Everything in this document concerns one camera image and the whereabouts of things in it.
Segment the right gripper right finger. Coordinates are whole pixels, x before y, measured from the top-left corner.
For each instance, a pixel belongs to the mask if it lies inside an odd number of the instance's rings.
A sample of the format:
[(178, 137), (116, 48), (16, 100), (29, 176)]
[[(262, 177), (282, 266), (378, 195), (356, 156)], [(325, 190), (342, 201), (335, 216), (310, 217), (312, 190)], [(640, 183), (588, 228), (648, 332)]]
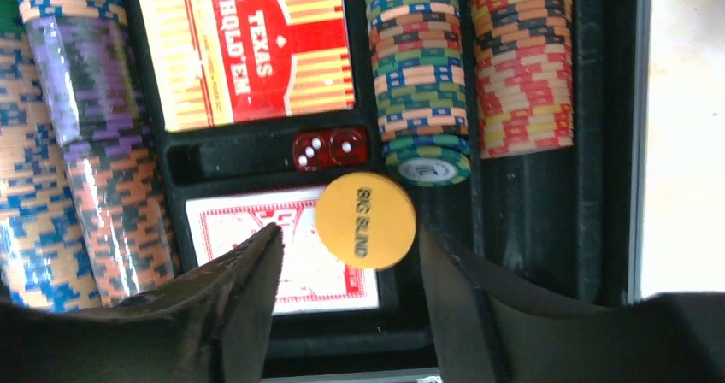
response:
[(721, 382), (724, 296), (605, 308), (536, 286), (423, 228), (419, 252), (446, 382)]

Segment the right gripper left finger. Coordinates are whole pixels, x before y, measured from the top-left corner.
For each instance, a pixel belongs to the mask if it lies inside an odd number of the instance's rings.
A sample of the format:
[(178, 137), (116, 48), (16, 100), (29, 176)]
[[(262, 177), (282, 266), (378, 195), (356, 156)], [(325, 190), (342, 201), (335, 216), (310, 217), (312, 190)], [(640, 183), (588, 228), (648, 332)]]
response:
[(4, 382), (258, 382), (283, 239), (270, 224), (167, 284), (106, 309), (1, 305)]

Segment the yellow big blind button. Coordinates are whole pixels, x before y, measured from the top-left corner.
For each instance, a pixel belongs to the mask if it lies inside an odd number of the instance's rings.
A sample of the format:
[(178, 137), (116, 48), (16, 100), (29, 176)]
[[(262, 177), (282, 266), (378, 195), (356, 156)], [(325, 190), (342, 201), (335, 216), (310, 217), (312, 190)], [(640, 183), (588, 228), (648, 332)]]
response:
[(416, 236), (410, 196), (381, 174), (345, 174), (328, 184), (315, 206), (321, 242), (341, 262), (362, 269), (395, 266)]

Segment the black poker set case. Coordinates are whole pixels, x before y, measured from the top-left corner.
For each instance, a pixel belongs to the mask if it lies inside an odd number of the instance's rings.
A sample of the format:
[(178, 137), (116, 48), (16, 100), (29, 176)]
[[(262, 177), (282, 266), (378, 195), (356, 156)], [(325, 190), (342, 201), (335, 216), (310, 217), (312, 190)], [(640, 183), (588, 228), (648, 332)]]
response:
[[(636, 33), (642, 29), (640, 7), (650, 0), (573, 0), (574, 15), (574, 149), (556, 150), (499, 160), (474, 167), (474, 182), (449, 188), (414, 190), (422, 212), (430, 215), (439, 234), (451, 242), (473, 240), (472, 249), (515, 274), (540, 286), (604, 305), (626, 303), (633, 296), (628, 279), (638, 262), (632, 230), (641, 223), (634, 195), (641, 195), (632, 181), (633, 134), (639, 139), (642, 116), (633, 103), (641, 98), (633, 60), (639, 48)], [(42, 1), (44, 9), (50, 0)], [(93, 18), (122, 20), (121, 0), (88, 0)], [(182, 195), (209, 195), (232, 189), (303, 184), (302, 173), (292, 172), (292, 158), (283, 147), (292, 132), (325, 125), (363, 124), (363, 108), (327, 112), (307, 118), (226, 126), (192, 133), (189, 137), (158, 138), (162, 147), (182, 144), (266, 144), (239, 164), (236, 172), (201, 174), (176, 185), (168, 177), (168, 201), (178, 206), (178, 241), (190, 240), (182, 230)], [(427, 320), (413, 316), (421, 306), (422, 289), (416, 259), (407, 267), (383, 276), (381, 291), (386, 309), (340, 315), (294, 315), (279, 319), (272, 328), (264, 377), (386, 368), (430, 366), (433, 344)], [(101, 343), (92, 332), (68, 335), (62, 343), (43, 342), (41, 351), (21, 355), (21, 364), (1, 367), (1, 382), (162, 382), (203, 381), (214, 366), (198, 377), (171, 377), (171, 341), (136, 336), (119, 343)]]

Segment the orange boxed card deck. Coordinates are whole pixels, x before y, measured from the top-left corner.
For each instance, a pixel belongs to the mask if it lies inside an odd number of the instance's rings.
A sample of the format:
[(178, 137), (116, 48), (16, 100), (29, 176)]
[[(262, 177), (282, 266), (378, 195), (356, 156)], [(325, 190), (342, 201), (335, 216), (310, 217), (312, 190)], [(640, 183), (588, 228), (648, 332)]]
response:
[(172, 133), (350, 109), (343, 0), (139, 0)]

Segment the green 20 chip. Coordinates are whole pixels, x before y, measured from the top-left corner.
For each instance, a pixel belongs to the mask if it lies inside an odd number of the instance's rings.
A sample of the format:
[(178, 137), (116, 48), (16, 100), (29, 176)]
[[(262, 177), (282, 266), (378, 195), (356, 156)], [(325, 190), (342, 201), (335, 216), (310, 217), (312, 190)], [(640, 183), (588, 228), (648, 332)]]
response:
[(412, 186), (452, 186), (471, 174), (466, 139), (450, 134), (414, 135), (383, 145), (387, 172)]

